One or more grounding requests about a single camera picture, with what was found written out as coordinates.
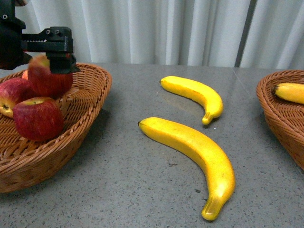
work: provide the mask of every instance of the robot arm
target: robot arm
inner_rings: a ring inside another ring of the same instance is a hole
[[[50,27],[38,34],[23,34],[25,23],[15,17],[15,6],[24,0],[0,0],[0,69],[13,70],[32,58],[26,52],[45,52],[54,74],[77,72],[72,31]]]

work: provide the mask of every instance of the banana stem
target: banana stem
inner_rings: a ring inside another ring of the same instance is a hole
[[[202,217],[209,221],[215,220],[218,217],[223,205],[223,199],[210,196],[203,211],[201,212]]]
[[[201,120],[201,122],[204,124],[204,125],[208,125],[209,123],[211,123],[213,119],[213,116],[210,114],[210,112],[207,112],[203,119]]]

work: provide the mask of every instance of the fake fruit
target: fake fruit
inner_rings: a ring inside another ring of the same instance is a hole
[[[24,72],[23,72],[23,74],[22,74],[22,78],[23,79],[28,79],[28,70],[25,70]]]
[[[235,175],[225,152],[212,139],[188,126],[150,117],[138,122],[151,139],[191,158],[206,175],[209,197],[202,211],[206,220],[215,220],[235,189]]]
[[[28,63],[28,79],[39,96],[57,98],[72,87],[73,73],[52,74],[48,58],[38,55]]]
[[[13,118],[13,107],[37,96],[31,83],[23,78],[11,78],[0,84],[0,113]]]
[[[33,141],[44,141],[58,136],[63,130],[64,118],[54,99],[34,97],[13,108],[17,132]]]
[[[203,106],[205,115],[202,118],[202,123],[204,125],[210,124],[224,110],[220,95],[214,89],[201,82],[178,76],[167,76],[160,83],[165,90],[189,98]]]
[[[274,88],[278,97],[304,105],[304,85],[298,83],[280,83]]]

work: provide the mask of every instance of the apple in basket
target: apple in basket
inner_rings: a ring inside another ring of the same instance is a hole
[[[33,141],[44,141],[58,136],[64,127],[64,118],[50,97],[34,97],[13,108],[17,132]]]
[[[41,54],[28,63],[28,80],[39,96],[57,98],[72,87],[73,73],[52,74],[47,56]]]
[[[13,107],[37,96],[31,83],[20,77],[11,78],[0,84],[0,113],[13,118]]]
[[[24,78],[24,79],[28,79],[28,70],[25,70],[24,72],[23,72],[23,74],[22,74],[22,78]]]

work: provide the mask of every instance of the basket rim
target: basket rim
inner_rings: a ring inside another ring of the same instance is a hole
[[[104,88],[101,89],[101,93],[97,98],[97,101],[94,102],[94,105],[91,105],[88,110],[82,115],[82,117],[73,124],[69,129],[66,129],[65,132],[61,133],[57,138],[54,138],[47,143],[40,145],[38,148],[27,151],[19,156],[16,156],[16,158],[13,158],[9,163],[0,165],[0,174],[9,173],[12,169],[15,169],[17,166],[22,165],[23,161],[25,159],[31,158],[31,163],[38,162],[41,159],[43,159],[45,156],[47,156],[48,153],[53,153],[58,150],[61,150],[64,148],[68,142],[71,142],[78,137],[81,136],[81,134],[92,125],[94,119],[99,114],[100,110],[98,109],[98,105],[102,101],[102,97],[106,94],[106,87],[111,87],[112,85],[112,77],[111,74],[105,70],[104,68],[96,65],[96,64],[88,64],[88,63],[77,63],[77,67],[92,67],[95,69],[98,69],[104,73],[104,76],[106,78]],[[10,78],[16,75],[22,74],[26,69],[23,69],[21,71],[18,71],[16,73],[7,75],[4,78],[0,78],[0,83],[6,80],[6,78]],[[92,112],[97,110],[96,115],[90,115]]]
[[[257,84],[256,87],[256,95],[260,101],[262,108],[264,109],[264,114],[267,116],[271,116],[271,118],[276,119],[284,124],[284,126],[290,131],[296,133],[295,137],[302,138],[301,142],[304,144],[304,132],[299,131],[288,119],[284,118],[278,111],[275,109],[273,104],[270,102],[268,96],[266,95],[266,84],[274,80],[278,76],[282,76],[284,74],[292,74],[296,73],[297,75],[301,74],[304,76],[304,70],[283,70],[283,71],[275,71],[271,74],[263,77]]]

